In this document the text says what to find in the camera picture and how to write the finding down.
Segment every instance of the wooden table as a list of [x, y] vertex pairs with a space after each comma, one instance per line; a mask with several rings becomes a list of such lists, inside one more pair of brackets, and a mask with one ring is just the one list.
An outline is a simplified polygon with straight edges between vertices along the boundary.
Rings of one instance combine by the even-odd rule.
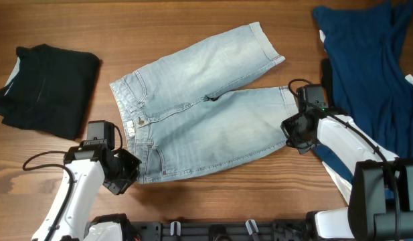
[[[109, 83], [211, 35], [254, 21], [261, 23], [286, 61], [247, 88], [281, 86], [293, 78], [319, 82], [320, 60], [326, 53], [311, 10], [321, 4], [361, 9], [376, 2], [140, 1], [0, 5], [0, 88], [14, 67], [17, 46], [46, 43], [92, 52], [103, 60], [103, 65], [88, 119], [106, 119], [122, 128]], [[401, 65], [404, 73], [413, 74], [413, 23], [408, 30]], [[54, 200], [62, 171], [23, 172], [22, 163], [36, 153], [66, 151], [78, 142], [14, 129], [2, 125], [1, 119], [0, 240], [29, 240]], [[61, 158], [51, 155], [36, 163], [57, 163]], [[303, 218], [311, 210], [344, 206], [343, 198], [318, 158], [312, 153], [299, 155], [296, 150], [285, 147], [261, 160], [205, 177], [135, 184], [119, 196], [101, 188], [90, 217], [126, 213], [132, 221], [273, 220]]]

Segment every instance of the jeans pocket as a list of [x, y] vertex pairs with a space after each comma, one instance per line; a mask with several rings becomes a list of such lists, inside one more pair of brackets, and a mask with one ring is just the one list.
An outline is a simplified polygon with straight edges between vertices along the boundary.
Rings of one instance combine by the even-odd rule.
[[166, 163], [163, 152], [156, 146], [148, 147], [147, 176], [156, 177], [166, 174]]
[[138, 70], [135, 70], [131, 74], [127, 74], [122, 79], [123, 81], [125, 81], [126, 85], [131, 89], [131, 93], [136, 101], [136, 104], [139, 104], [142, 101], [144, 101], [145, 96], [147, 95], [147, 88], [145, 87], [145, 83], [142, 79], [142, 76], [139, 74]]

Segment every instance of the navy blue garment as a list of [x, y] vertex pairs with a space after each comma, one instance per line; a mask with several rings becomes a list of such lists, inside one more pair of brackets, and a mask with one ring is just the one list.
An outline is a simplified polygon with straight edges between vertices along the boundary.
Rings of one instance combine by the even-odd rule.
[[[384, 148], [413, 158], [413, 85], [398, 65], [413, 1], [363, 11], [316, 7], [333, 68], [333, 99]], [[352, 174], [325, 146], [316, 154], [348, 181]]]

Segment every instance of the light blue denim shorts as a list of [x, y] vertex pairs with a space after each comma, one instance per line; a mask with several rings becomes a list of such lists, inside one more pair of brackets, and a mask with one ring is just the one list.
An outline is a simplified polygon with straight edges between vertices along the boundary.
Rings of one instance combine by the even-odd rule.
[[229, 169], [285, 145], [286, 87], [235, 90], [285, 58], [259, 23], [209, 37], [110, 84], [140, 183]]

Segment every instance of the seam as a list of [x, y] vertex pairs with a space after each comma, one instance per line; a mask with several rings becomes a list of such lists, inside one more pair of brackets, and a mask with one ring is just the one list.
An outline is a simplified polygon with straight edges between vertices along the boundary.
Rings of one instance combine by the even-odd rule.
[[165, 156], [163, 155], [163, 152], [160, 150], [160, 148], [156, 147], [156, 151], [158, 152], [160, 156], [160, 162], [161, 162], [161, 172], [166, 173], [166, 162], [165, 162]]
[[244, 156], [235, 158], [235, 159], [230, 160], [230, 161], [226, 161], [226, 162], [223, 162], [223, 163], [218, 163], [218, 164], [215, 164], [215, 165], [210, 165], [208, 167], [201, 167], [201, 168], [198, 168], [198, 169], [188, 169], [188, 170], [177, 171], [177, 172], [173, 172], [173, 173], [166, 173], [165, 175], [162, 175], [162, 177], [169, 177], [169, 176], [172, 176], [172, 175], [176, 176], [176, 175], [185, 174], [185, 173], [194, 173], [196, 171], [204, 171], [204, 170], [211, 169], [211, 168], [214, 168], [214, 167], [219, 167], [219, 166], [222, 166], [222, 165], [225, 165], [225, 164], [229, 164], [229, 163], [233, 163], [235, 161], [239, 161], [239, 160], [247, 158], [247, 157], [251, 157], [253, 155], [259, 154], [263, 151], [267, 151], [267, 150], [270, 150], [270, 149], [275, 148], [275, 147], [281, 147], [285, 143], [286, 143], [286, 140], [283, 140], [283, 141], [280, 141], [280, 142], [278, 142], [278, 143], [276, 143], [276, 144], [274, 144], [270, 147], [267, 147], [263, 150], [259, 150], [259, 151], [253, 152], [253, 153], [249, 153], [249, 154], [246, 154]]
[[283, 100], [283, 102], [284, 102], [286, 114], [287, 114], [288, 116], [291, 116], [290, 113], [289, 113], [289, 110], [288, 110], [288, 105], [286, 104], [285, 91], [284, 91], [283, 89], [281, 89], [281, 88], [280, 88], [280, 97], [282, 97], [282, 100]]
[[[167, 116], [162, 117], [162, 118], [160, 118], [160, 119], [158, 119], [158, 120], [152, 120], [152, 121], [150, 121], [150, 120], [148, 119], [148, 121], [149, 121], [149, 123], [157, 123], [157, 122], [159, 122], [159, 121], [162, 121], [162, 120], [166, 119], [167, 117], [169, 117], [169, 116], [171, 116], [171, 115], [174, 115], [174, 114], [183, 112], [184, 110], [187, 110], [187, 109], [193, 107], [195, 104], [197, 104], [197, 103], [199, 103], [199, 102], [201, 102], [201, 101], [205, 101], [205, 100], [206, 100], [206, 97], [201, 97], [201, 98], [198, 98], [195, 102], [183, 103], [183, 104], [187, 104], [188, 106], [182, 108], [181, 110], [178, 110], [178, 111], [176, 111], [176, 112], [173, 112], [172, 114], [168, 114]], [[168, 110], [171, 110], [171, 109], [173, 109], [173, 108], [175, 108], [175, 107], [167, 108], [166, 110], [161, 111], [161, 113], [166, 112], [166, 111], [168, 111]]]
[[8, 94], [8, 92], [10, 91], [10, 88], [13, 86], [14, 81], [11, 80], [10, 83], [11, 83], [11, 84], [8, 84], [8, 85], [4, 86], [4, 88], [6, 88], [6, 87], [8, 86], [8, 89], [7, 89], [7, 91], [5, 91], [4, 96], [6, 96], [6, 95]]
[[296, 111], [298, 111], [298, 106], [297, 106], [297, 103], [296, 103], [296, 101], [294, 100], [294, 102], [287, 102], [286, 101], [286, 94], [290, 94], [289, 93], [289, 91], [286, 91], [286, 90], [288, 90], [288, 88], [282, 88], [282, 93], [283, 93], [283, 95], [284, 95], [284, 97], [285, 97], [285, 108], [286, 108], [286, 112], [288, 113], [288, 116], [292, 116], [292, 115], [294, 115], [294, 112], [291, 112], [290, 111], [290, 109], [289, 109], [289, 107], [290, 106], [292, 106], [293, 104], [295, 105], [295, 108], [296, 108]]
[[34, 108], [37, 106], [38, 101], [39, 101], [39, 98], [41, 97], [41, 94], [42, 94], [42, 92], [43, 92], [44, 84], [45, 84], [45, 83], [46, 83], [46, 78], [44, 77], [44, 78], [43, 78], [43, 83], [42, 83], [42, 85], [41, 85], [41, 89], [39, 90], [39, 94], [38, 94], [38, 97], [37, 97], [37, 101], [36, 101], [35, 104], [33, 104], [32, 107], [29, 108], [26, 112], [31, 111], [32, 109], [34, 109]]
[[145, 160], [145, 168], [144, 168], [144, 175], [143, 175], [143, 182], [145, 183], [147, 180], [148, 180], [148, 177], [147, 177], [147, 167], [148, 167], [148, 152], [149, 152], [149, 150], [148, 149], [144, 149], [143, 150], [143, 155], [144, 155], [144, 160]]
[[267, 53], [266, 53], [266, 50], [264, 49], [264, 46], [262, 45], [261, 41], [258, 39], [258, 37], [257, 37], [257, 35], [255, 34], [254, 30], [252, 30], [252, 26], [251, 26], [251, 25], [249, 25], [249, 28], [251, 29], [252, 34], [254, 34], [254, 37], [255, 37], [255, 39], [257, 40], [258, 44], [260, 44], [261, 49], [262, 49], [262, 51], [264, 52], [264, 55], [265, 55], [269, 60], [274, 61], [274, 60], [272, 60], [271, 58], [269, 58], [269, 57], [267, 56]]
[[147, 139], [149, 140], [149, 141], [153, 141], [152, 139], [153, 139], [153, 136], [152, 136], [152, 134], [151, 134], [151, 123], [148, 123], [148, 137], [147, 137]]
[[263, 70], [263, 69], [265, 69], [265, 68], [267, 68], [271, 63], [274, 63], [274, 62], [269, 62], [269, 63], [267, 63], [266, 65], [264, 65], [263, 67], [255, 70], [255, 71], [253, 71], [253, 72], [251, 72], [251, 73], [249, 73], [249, 74], [247, 74], [247, 75], [245, 75], [245, 76], [243, 76], [243, 77], [240, 77], [240, 78], [237, 79], [237, 80], [232, 81], [231, 83], [229, 83], [229, 84], [221, 87], [219, 90], [215, 91], [214, 93], [208, 94], [208, 96], [212, 96], [212, 95], [218, 93], [219, 91], [223, 90], [224, 88], [228, 87], [229, 85], [232, 85], [233, 83], [235, 83], [235, 82], [237, 82], [237, 81], [239, 81], [239, 80], [242, 80], [242, 79], [244, 79], [244, 78], [246, 78], [246, 77], [249, 77], [249, 76], [251, 76], [251, 75], [253, 75], [253, 74], [255, 74], [255, 73], [257, 73], [257, 72], [259, 72], [259, 71], [261, 71], [261, 70]]
[[141, 83], [141, 86], [142, 86], [143, 94], [142, 94], [142, 97], [138, 100], [138, 103], [141, 103], [142, 101], [144, 101], [145, 97], [147, 96], [147, 87], [145, 86], [144, 79], [142, 78], [141, 73], [139, 73], [138, 70], [135, 70], [135, 74], [138, 76], [139, 82]]
[[152, 146], [153, 141], [137, 140], [137, 145], [146, 145], [146, 146], [150, 145], [150, 146]]
[[116, 82], [120, 82], [121, 83], [121, 86], [119, 86], [119, 88], [124, 88], [123, 89], [123, 92], [128, 92], [128, 94], [130, 94], [130, 96], [132, 97], [132, 100], [133, 100], [133, 102], [135, 102], [135, 104], [136, 104], [136, 107], [135, 108], [133, 108], [133, 107], [127, 107], [127, 105], [123, 102], [123, 101], [121, 101], [122, 102], [122, 104], [125, 106], [125, 108], [127, 109], [127, 111], [129, 111], [129, 113], [132, 113], [132, 112], [134, 112], [136, 109], [138, 109], [139, 107], [138, 107], [138, 104], [137, 104], [137, 99], [136, 99], [136, 97], [135, 97], [135, 95], [133, 94], [133, 92], [132, 92], [132, 90], [131, 90], [131, 88], [129, 87], [129, 85], [126, 83], [126, 80], [124, 80], [124, 77], [123, 78], [121, 78], [120, 80], [117, 80]]
[[280, 55], [280, 54], [278, 54], [277, 57], [275, 57], [275, 59], [273, 59], [273, 62], [274, 62], [274, 65], [276, 66], [276, 65], [282, 63], [284, 60], [285, 60], [285, 57], [282, 56], [282, 55]]
[[[120, 117], [121, 117], [121, 122], [123, 123], [124, 120], [123, 120], [122, 109], [126, 109], [128, 111], [129, 111], [129, 109], [126, 108], [124, 103], [120, 103], [119, 99], [117, 99], [118, 97], [117, 97], [116, 93], [114, 93], [114, 89], [112, 88], [112, 83], [110, 84], [110, 88], [111, 88], [112, 95], [114, 96], [115, 102], [117, 103], [118, 112], [120, 113]], [[128, 119], [130, 121], [133, 121], [133, 118], [130, 115], [129, 115]], [[127, 138], [129, 136], [129, 133], [126, 131], [125, 123], [123, 123], [123, 130], [125, 131], [125, 135], [126, 135], [126, 138], [125, 138], [126, 139], [126, 146], [129, 148], [129, 140], [128, 140], [129, 138]], [[135, 140], [134, 144], [136, 144], [136, 136], [137, 136], [137, 129], [135, 129], [135, 136], [133, 137], [134, 140]], [[133, 149], [134, 149], [133, 153], [136, 155], [136, 145], [133, 147]]]

